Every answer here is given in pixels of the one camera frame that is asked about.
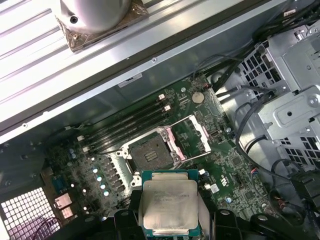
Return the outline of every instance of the chip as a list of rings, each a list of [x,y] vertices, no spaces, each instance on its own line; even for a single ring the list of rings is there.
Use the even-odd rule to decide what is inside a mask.
[[[140,170],[157,170],[174,162],[160,135],[133,147],[130,154]]]
[[[239,165],[241,163],[240,157],[236,157],[236,158],[232,159],[232,163],[234,166]]]
[[[245,196],[245,198],[246,198],[247,200],[250,200],[250,199],[252,199],[255,195],[254,195],[254,193],[253,193],[252,191],[248,191],[248,192],[246,192],[246,193],[244,194],[244,196]]]

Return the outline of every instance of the capacitor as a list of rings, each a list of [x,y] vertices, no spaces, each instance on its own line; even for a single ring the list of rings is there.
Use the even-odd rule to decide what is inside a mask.
[[[105,190],[105,191],[103,192],[103,195],[104,195],[105,197],[108,197],[109,194],[110,194],[110,192],[109,192],[108,190]]]
[[[202,92],[196,91],[193,95],[192,95],[192,102],[194,102],[195,104],[202,104],[205,100],[205,95]]]
[[[224,199],[225,199],[225,202],[226,202],[227,204],[232,203],[232,198],[231,198],[231,197],[226,196]]]

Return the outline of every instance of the ventilation grille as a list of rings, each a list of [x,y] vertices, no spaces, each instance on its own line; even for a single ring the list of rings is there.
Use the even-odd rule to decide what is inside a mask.
[[[256,48],[243,62],[242,72],[250,86],[270,88],[281,80],[280,75],[268,60],[266,49],[263,45]],[[259,99],[262,93],[254,92]]]
[[[291,161],[294,161],[298,164],[305,164],[307,165],[307,161],[304,158],[303,153],[299,149],[294,148],[285,148],[286,153],[288,154]]]
[[[280,140],[282,145],[291,145],[291,142],[289,141],[289,139],[286,137],[284,139]]]
[[[320,150],[317,146],[317,140],[314,137],[301,137],[301,141],[305,147],[305,155],[312,165],[316,165],[316,162],[320,160]]]
[[[3,202],[1,207],[11,240],[44,240],[60,229],[41,187]]]

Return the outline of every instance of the black cable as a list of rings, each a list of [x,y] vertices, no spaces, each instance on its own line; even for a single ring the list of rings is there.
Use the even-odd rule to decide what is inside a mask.
[[[304,203],[304,207],[305,207],[305,211],[306,211],[306,216],[314,230],[315,235],[318,237],[318,239],[320,239],[320,227],[317,223],[317,217],[314,213],[314,211],[312,210],[312,207],[310,205],[310,203],[308,203],[307,201]]]
[[[263,95],[257,102],[255,102],[252,107],[250,108],[250,110],[246,113],[246,115],[244,116],[243,120],[241,121],[240,125],[239,125],[239,129],[238,129],[238,133],[235,137],[235,145],[236,148],[238,150],[238,152],[240,153],[240,155],[242,155],[247,161],[249,161],[252,165],[254,165],[257,169],[259,169],[262,172],[265,172],[271,176],[275,176],[277,178],[283,179],[285,181],[290,181],[288,178],[278,175],[274,172],[271,172],[270,170],[264,168],[263,166],[259,165],[256,161],[254,161],[245,151],[244,149],[241,147],[240,145],[240,137],[244,131],[244,128],[249,120],[249,118],[254,114],[254,112],[256,112],[258,109],[260,109],[262,107],[262,105],[267,102],[270,98],[270,94],[265,94]]]
[[[234,123],[234,126],[236,126],[236,121],[237,121],[237,115],[238,115],[238,112],[243,109],[245,106],[249,105],[250,107],[252,107],[252,103],[251,102],[246,102],[244,104],[242,104],[241,106],[239,106],[235,111],[234,111],[234,114],[233,114],[233,123]]]
[[[43,223],[37,228],[37,230],[35,231],[34,235],[33,235],[33,238],[32,240],[36,240],[37,239],[37,236],[38,236],[38,233],[40,231],[40,229],[45,225],[45,224],[48,224],[49,221],[51,220],[57,220],[57,222],[61,223],[61,220],[57,217],[49,217],[49,218],[46,218]]]
[[[252,187],[253,187],[253,190],[255,191],[255,193],[260,196],[262,199],[270,202],[270,206],[272,208],[272,210],[280,217],[282,218],[285,222],[287,222],[289,225],[291,225],[291,222],[289,222],[282,214],[280,211],[278,211],[278,209],[276,209],[273,205],[272,205],[272,201],[271,201],[271,191],[267,194],[267,196],[263,196],[257,189],[256,187],[256,184],[255,184],[255,180],[254,180],[254,174],[251,174],[250,176],[250,181],[251,181],[251,184],[252,184]],[[278,186],[276,186],[276,188],[281,188],[283,186],[287,186],[287,185],[290,185],[290,183],[284,183],[284,184],[279,184]]]
[[[258,28],[252,35],[252,39],[255,43],[264,42],[269,36],[285,32],[292,27],[297,28],[305,25],[305,19],[316,19],[318,17],[317,9],[319,7],[319,0],[314,1],[309,6],[297,11],[295,14],[291,14],[286,17],[281,15],[275,20],[270,21],[266,25]]]
[[[228,56],[228,55],[224,55],[222,53],[217,53],[217,54],[213,54],[211,56],[209,56],[208,58],[206,58],[205,60],[203,60],[202,62],[200,62],[198,64],[198,66],[195,68],[195,70],[193,71],[192,73],[192,76],[191,76],[191,80],[194,81],[196,79],[196,74],[199,70],[201,70],[202,67],[205,67],[206,64],[208,64],[210,61],[212,61],[213,59],[216,59],[218,57],[223,57],[225,59],[229,59],[229,60],[233,60],[233,61],[240,61],[242,62],[243,59],[240,59],[240,58],[237,58],[237,57],[232,57],[232,56]]]
[[[262,87],[258,87],[258,86],[241,85],[240,87],[241,87],[240,89],[238,89],[237,87],[234,87],[229,91],[225,91],[225,92],[219,93],[219,94],[216,95],[216,97],[217,98],[221,98],[221,97],[224,97],[226,95],[237,93],[237,92],[239,92],[241,90],[244,90],[244,89],[250,89],[252,91],[256,91],[256,92],[259,92],[259,93],[269,93],[270,92],[270,89],[262,88]]]
[[[252,42],[249,45],[242,48],[242,50],[236,55],[239,59],[245,59],[253,50],[255,49],[255,44]],[[230,78],[231,74],[237,69],[238,65],[242,61],[233,61],[227,70],[222,74],[217,82],[212,82],[212,89],[216,93]]]
[[[257,143],[260,142],[262,140],[267,140],[266,135],[262,135],[260,137],[257,137],[255,140],[253,140],[249,146],[246,148],[245,152],[248,154],[250,152],[250,150],[252,149],[252,147]]]
[[[277,161],[275,161],[272,166],[271,166],[271,172],[276,173],[276,169],[277,166],[279,165],[279,163],[287,163],[287,164],[292,164],[294,165],[299,171],[304,171],[304,169],[295,161],[291,161],[288,159],[278,159]],[[272,187],[276,186],[276,178],[274,176],[272,176]]]

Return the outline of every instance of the white sticker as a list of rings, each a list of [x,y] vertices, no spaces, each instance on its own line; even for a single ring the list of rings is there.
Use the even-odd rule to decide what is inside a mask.
[[[216,183],[211,185],[210,188],[211,188],[211,191],[212,191],[213,194],[219,192],[219,190],[220,190]]]
[[[139,73],[139,74],[137,74],[137,75],[135,75],[133,77],[130,77],[129,79],[127,79],[127,80],[125,80],[123,82],[120,82],[118,84],[118,87],[119,88],[123,88],[124,86],[127,86],[128,84],[133,83],[135,80],[138,80],[140,78],[142,78],[142,73]]]
[[[296,12],[296,10],[295,10],[295,9],[292,9],[292,10],[290,10],[290,11],[284,12],[284,13],[283,13],[283,16],[286,17],[286,16],[289,16],[289,15],[291,15],[291,14],[294,14],[295,12]]]

